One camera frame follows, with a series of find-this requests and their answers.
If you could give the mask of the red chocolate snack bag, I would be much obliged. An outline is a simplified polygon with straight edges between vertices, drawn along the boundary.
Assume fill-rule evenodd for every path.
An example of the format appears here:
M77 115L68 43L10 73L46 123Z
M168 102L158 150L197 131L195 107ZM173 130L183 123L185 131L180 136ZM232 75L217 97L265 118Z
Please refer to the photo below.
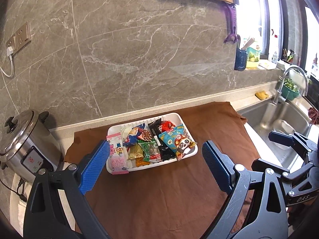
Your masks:
M169 131L175 127L175 124L169 120L162 120L159 125L159 130L163 133Z

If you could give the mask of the black snack packet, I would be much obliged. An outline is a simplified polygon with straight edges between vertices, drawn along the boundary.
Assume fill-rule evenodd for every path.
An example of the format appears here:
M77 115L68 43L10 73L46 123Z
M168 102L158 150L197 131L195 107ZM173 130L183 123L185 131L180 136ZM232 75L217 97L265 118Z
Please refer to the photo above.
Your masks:
M148 127L158 145L161 160L166 161L166 160L173 159L175 157L175 153L160 139L161 123L162 123L162 120L157 119L151 123L148 123Z

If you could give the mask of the blue yellow snack packet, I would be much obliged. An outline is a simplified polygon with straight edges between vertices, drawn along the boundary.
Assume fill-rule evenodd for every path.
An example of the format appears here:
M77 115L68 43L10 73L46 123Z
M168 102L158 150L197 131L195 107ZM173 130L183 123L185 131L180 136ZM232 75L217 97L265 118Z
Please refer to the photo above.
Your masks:
M140 135L139 129L144 129L142 126L134 127L126 137L126 139L123 142L123 146L125 147L131 147L135 144L137 144L138 136Z

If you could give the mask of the panda cartoon snack bag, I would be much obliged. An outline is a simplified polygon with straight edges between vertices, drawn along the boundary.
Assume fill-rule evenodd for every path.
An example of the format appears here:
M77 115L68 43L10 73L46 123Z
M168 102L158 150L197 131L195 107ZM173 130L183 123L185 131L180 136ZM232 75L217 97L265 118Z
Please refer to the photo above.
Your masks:
M162 132L159 138L175 153L177 161L180 161L187 154L187 149L196 146L196 142L185 134L183 124Z

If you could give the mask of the green snack packet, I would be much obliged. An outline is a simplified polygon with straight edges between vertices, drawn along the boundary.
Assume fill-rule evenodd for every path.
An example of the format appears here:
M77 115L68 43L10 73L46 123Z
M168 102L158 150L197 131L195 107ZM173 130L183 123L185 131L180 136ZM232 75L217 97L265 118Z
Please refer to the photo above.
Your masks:
M138 144L143 149L144 161L160 162L160 150L155 140L149 142L138 140Z

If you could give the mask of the green yellow box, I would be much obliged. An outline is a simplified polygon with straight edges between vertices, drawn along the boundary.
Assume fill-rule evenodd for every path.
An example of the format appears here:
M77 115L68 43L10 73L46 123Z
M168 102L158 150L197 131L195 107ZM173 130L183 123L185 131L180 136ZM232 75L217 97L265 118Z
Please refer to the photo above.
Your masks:
M260 50L256 50L254 48L248 47L247 51L247 69L253 69L259 66L260 61Z

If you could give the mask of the brown cloth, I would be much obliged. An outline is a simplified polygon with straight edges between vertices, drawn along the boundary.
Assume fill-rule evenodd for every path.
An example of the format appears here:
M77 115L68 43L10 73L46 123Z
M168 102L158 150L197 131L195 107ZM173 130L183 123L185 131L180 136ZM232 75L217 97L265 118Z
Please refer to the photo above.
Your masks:
M250 168L259 154L246 119L228 102L178 110L198 146L211 140L234 163ZM104 170L85 195L112 238L200 238L226 194L201 153L171 164L112 175Z

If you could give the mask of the wall power socket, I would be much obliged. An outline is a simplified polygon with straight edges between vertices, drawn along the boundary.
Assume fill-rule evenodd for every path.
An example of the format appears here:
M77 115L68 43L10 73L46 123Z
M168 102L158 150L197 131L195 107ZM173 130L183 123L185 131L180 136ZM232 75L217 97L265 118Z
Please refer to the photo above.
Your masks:
M12 55L15 55L29 42L31 42L31 34L29 22L27 21L8 39L6 42L6 47L12 47Z

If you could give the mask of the purple peeler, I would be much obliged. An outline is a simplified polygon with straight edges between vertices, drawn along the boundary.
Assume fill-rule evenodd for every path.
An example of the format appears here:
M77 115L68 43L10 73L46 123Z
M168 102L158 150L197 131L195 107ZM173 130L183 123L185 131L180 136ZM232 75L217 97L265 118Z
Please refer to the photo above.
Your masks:
M224 39L224 42L235 44L238 41L236 6L234 4L226 3L225 8L226 8L226 12L228 13L230 32Z

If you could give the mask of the clear orange snack packet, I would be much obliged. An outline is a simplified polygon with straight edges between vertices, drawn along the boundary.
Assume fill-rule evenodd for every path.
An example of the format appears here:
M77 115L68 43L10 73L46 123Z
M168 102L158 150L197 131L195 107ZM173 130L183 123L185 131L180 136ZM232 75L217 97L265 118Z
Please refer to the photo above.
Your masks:
M147 165L149 165L149 164L150 164L150 162L144 161L143 158L136 158L136 159L135 159L135 165L136 165L136 167L147 166Z

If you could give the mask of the yellow gold snack packet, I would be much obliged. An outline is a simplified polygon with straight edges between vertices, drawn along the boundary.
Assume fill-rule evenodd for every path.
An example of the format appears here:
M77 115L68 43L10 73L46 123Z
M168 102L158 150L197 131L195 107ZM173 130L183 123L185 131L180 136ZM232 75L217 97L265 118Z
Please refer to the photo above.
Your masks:
M144 158L143 149L139 144L131 146L128 150L128 159L134 160L138 158Z

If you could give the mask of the dark red small packet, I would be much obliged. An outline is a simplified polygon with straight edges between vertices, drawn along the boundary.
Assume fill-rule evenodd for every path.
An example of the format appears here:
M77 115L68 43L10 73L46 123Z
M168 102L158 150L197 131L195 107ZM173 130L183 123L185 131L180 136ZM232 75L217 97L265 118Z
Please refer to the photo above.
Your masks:
M140 135L138 136L139 140L149 142L153 139L152 134L146 129L139 129Z

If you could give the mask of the pink cartoon candy packet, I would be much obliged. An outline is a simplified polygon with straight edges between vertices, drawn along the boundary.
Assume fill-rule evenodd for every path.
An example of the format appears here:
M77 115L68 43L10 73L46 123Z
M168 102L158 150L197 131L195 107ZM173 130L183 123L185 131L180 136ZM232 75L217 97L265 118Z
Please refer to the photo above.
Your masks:
M106 163L108 172L112 175L128 174L121 133L108 135L106 140L110 144L110 155Z

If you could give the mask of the stainless steel sink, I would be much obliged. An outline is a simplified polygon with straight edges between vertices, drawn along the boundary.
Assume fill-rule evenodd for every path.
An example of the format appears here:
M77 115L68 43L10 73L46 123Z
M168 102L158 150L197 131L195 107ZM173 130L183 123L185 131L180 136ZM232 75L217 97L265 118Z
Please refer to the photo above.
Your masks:
M302 158L292 148L270 141L268 135L271 131L287 135L298 132L317 142L318 126L310 123L309 108L310 104L303 98L277 105L268 99L238 113L247 119L244 127L260 158L294 172L303 165Z

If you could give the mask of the stainless steel rice cooker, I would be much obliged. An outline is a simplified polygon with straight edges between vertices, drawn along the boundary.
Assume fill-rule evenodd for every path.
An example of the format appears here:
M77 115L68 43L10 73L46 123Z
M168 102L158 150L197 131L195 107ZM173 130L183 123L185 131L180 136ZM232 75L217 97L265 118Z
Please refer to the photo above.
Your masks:
M48 111L26 110L2 125L1 163L32 183L39 170L61 170L61 146L45 125Z

